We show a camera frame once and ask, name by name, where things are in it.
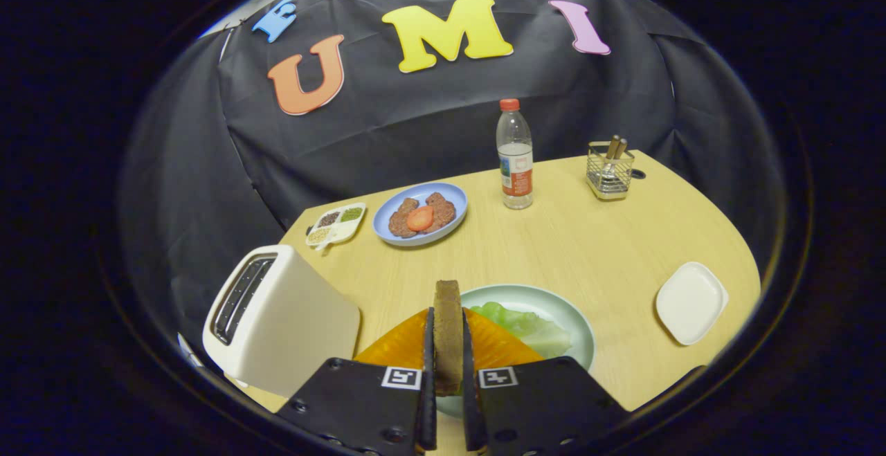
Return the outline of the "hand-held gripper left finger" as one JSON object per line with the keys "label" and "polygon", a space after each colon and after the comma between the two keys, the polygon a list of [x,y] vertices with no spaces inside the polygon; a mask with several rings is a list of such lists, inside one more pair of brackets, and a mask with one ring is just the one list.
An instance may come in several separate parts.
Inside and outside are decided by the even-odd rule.
{"label": "hand-held gripper left finger", "polygon": [[433,308],[418,369],[328,358],[276,415],[335,454],[424,454],[437,449]]}

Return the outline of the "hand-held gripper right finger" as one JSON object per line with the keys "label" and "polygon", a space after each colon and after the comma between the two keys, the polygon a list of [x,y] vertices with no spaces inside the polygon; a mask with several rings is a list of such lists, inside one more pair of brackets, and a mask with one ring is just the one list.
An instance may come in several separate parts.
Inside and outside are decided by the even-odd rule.
{"label": "hand-held gripper right finger", "polygon": [[479,455],[579,455],[607,452],[607,437],[630,414],[571,357],[475,369],[469,318],[463,318],[462,423]]}

